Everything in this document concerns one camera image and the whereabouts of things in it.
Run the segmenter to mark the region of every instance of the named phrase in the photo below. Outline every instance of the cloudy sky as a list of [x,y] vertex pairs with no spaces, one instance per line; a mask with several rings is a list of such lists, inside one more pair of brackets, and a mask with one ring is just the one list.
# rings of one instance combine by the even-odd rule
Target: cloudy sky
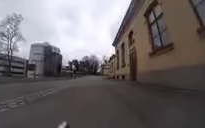
[[84,55],[111,55],[112,42],[130,0],[0,0],[0,20],[8,14],[24,17],[26,43],[19,55],[28,58],[31,43],[49,41],[64,60]]

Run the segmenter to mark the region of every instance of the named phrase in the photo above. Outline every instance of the building facade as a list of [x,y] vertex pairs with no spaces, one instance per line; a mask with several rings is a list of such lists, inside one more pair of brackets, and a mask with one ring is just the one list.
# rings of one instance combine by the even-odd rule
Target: building facade
[[60,49],[49,43],[31,45],[28,77],[57,76],[61,72]]
[[112,79],[114,79],[115,78],[115,55],[112,55],[111,57],[110,57],[110,59],[109,59],[109,61],[108,61],[108,64],[110,65],[109,66],[109,75],[108,75],[108,77],[109,78],[112,78]]
[[[25,77],[27,74],[27,63],[26,59],[13,56],[11,63],[11,75],[15,77]],[[0,76],[6,75],[8,71],[8,59],[6,54],[0,53]]]
[[108,63],[104,63],[101,65],[101,74],[104,76],[109,76],[110,65]]
[[116,79],[205,90],[205,0],[132,0],[113,46]]

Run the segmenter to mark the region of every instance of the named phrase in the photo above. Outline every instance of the door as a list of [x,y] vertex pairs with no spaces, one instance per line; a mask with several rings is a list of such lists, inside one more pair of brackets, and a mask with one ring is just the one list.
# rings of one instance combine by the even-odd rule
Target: door
[[135,81],[137,77],[137,60],[135,50],[130,53],[130,80]]

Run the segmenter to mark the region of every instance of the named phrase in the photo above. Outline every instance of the road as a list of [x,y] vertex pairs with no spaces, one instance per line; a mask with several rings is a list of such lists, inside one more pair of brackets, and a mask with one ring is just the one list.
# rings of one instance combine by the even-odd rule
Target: road
[[205,128],[204,92],[94,76],[32,84],[60,90],[0,112],[0,128],[57,128],[63,121],[71,128]]

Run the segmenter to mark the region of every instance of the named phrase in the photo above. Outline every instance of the white building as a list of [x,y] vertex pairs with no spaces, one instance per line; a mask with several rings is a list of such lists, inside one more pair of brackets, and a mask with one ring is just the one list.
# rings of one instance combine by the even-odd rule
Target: white building
[[47,49],[51,52],[60,54],[60,49],[49,43],[35,43],[31,45],[29,65],[33,67],[28,71],[28,77],[41,77],[45,75]]
[[[20,57],[13,57],[11,73],[12,76],[24,77],[27,72],[27,60]],[[4,75],[8,69],[7,55],[0,53],[0,75]]]

